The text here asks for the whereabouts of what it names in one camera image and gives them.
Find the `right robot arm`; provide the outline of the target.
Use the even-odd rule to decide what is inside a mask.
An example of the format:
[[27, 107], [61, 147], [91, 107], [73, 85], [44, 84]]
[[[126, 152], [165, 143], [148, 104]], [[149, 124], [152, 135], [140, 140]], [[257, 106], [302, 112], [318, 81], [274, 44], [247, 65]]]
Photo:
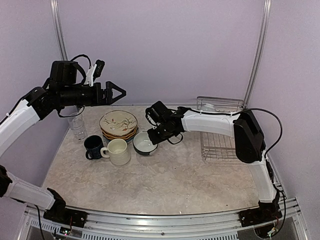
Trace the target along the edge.
[[179, 106], [167, 108], [157, 101], [145, 110], [145, 117], [153, 125], [147, 131], [152, 144], [169, 141], [184, 132], [220, 134], [234, 139], [236, 157], [248, 168], [258, 191], [259, 208], [256, 218], [266, 222], [275, 212], [280, 191], [275, 187], [274, 172], [268, 161], [264, 133], [254, 115], [254, 108], [238, 112], [213, 112]]

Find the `dark blue mug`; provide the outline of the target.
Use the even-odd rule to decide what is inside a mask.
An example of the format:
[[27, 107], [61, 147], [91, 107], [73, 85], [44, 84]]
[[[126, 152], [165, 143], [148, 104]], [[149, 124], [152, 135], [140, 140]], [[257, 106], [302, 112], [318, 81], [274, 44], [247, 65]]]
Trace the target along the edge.
[[98, 160], [102, 158], [101, 149], [104, 147], [103, 140], [98, 135], [91, 135], [84, 141], [86, 149], [85, 157], [88, 160]]

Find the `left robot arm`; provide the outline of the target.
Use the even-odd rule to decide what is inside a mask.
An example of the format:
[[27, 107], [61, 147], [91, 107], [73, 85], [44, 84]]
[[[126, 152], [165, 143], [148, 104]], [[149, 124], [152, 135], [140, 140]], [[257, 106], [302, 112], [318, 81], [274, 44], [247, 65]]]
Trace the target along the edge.
[[[124, 98], [127, 92], [113, 82], [107, 81], [102, 87], [95, 81], [104, 66], [104, 61], [97, 60], [84, 71], [74, 59], [54, 61], [43, 86], [22, 96], [0, 122], [0, 153], [4, 154], [25, 131], [53, 111], [72, 106], [109, 106]], [[26, 182], [4, 166], [0, 168], [0, 195], [47, 210], [61, 223], [70, 218], [70, 211], [58, 193]]]

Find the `large clear glass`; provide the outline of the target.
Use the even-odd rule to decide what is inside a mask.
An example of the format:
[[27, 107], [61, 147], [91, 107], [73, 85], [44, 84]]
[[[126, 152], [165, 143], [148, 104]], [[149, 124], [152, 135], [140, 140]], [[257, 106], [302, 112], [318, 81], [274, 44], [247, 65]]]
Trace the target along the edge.
[[69, 128], [78, 141], [84, 141], [87, 138], [85, 121], [81, 113], [74, 112], [68, 118]]

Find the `white mug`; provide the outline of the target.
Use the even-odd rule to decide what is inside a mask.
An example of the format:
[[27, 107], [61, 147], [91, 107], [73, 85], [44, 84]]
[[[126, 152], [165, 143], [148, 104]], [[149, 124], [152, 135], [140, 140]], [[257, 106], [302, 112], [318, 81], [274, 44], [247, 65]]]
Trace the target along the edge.
[[128, 144], [120, 138], [113, 139], [108, 143], [107, 147], [102, 147], [100, 154], [103, 158], [109, 159], [115, 166], [126, 165], [131, 160]]

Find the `teal white bowl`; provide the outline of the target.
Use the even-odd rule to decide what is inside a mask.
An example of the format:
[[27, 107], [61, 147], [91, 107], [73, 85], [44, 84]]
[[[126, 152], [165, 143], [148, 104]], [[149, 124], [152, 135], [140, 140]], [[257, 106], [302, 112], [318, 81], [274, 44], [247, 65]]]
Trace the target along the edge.
[[153, 144], [149, 138], [149, 135], [146, 131], [137, 133], [133, 140], [134, 150], [141, 156], [150, 156], [158, 148], [158, 144]]

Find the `cream bird pattern plate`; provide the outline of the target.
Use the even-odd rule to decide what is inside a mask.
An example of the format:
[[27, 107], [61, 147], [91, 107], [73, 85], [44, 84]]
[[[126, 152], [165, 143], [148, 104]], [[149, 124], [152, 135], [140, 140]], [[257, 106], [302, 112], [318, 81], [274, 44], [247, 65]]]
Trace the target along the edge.
[[112, 110], [101, 117], [99, 126], [103, 131], [112, 135], [124, 135], [138, 126], [138, 120], [130, 112]]

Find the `light green bowl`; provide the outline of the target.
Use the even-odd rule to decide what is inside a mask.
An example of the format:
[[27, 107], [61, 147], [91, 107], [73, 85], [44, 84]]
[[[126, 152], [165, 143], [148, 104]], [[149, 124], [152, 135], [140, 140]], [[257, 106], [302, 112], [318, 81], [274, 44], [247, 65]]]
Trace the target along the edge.
[[201, 110], [204, 112], [216, 112], [216, 108], [213, 104], [205, 103], [201, 106]]

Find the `small clear glass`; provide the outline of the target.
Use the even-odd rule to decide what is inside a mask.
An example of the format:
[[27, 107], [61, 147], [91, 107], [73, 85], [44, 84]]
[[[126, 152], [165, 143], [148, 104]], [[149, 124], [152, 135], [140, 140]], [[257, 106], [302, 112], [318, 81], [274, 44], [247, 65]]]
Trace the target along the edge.
[[83, 119], [79, 117], [72, 118], [69, 122], [69, 126], [75, 134], [82, 134], [86, 130]]

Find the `yellow polka dot plate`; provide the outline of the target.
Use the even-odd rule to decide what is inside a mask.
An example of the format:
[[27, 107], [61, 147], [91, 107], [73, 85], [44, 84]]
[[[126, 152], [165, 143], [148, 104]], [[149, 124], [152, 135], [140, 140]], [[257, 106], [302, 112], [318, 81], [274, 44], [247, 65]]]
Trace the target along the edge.
[[132, 141], [134, 139], [136, 134], [132, 134], [131, 136], [113, 136], [113, 135], [107, 135], [105, 133], [102, 134], [102, 136], [107, 140], [107, 141], [112, 141], [115, 139], [122, 139], [124, 141], [126, 141], [127, 143]]

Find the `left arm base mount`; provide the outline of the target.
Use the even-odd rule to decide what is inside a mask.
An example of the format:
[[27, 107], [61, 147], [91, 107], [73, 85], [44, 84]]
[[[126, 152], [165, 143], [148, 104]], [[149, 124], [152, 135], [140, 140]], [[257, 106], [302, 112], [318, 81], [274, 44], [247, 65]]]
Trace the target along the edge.
[[66, 207], [65, 200], [53, 189], [47, 188], [53, 195], [54, 203], [50, 209], [46, 209], [43, 218], [70, 227], [84, 228], [88, 214], [85, 211]]

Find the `blue polka dot plate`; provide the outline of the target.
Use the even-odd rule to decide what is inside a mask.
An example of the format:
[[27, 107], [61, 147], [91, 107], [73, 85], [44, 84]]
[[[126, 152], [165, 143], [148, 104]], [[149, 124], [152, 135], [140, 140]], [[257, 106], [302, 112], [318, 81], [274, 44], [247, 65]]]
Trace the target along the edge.
[[130, 138], [126, 139], [125, 141], [129, 144], [130, 142], [133, 141], [133, 139], [134, 139], [134, 137], [135, 137], [136, 135], [137, 135], [137, 133], [134, 134], [133, 136], [131, 136]]

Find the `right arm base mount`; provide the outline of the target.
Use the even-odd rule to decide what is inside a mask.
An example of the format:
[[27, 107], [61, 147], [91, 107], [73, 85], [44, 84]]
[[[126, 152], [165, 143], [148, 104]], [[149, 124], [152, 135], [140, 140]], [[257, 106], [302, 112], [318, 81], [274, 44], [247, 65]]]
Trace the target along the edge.
[[239, 212], [239, 220], [242, 227], [249, 227], [274, 221], [283, 217], [279, 206], [280, 192], [275, 195], [271, 203], [258, 202], [258, 207], [249, 208]]

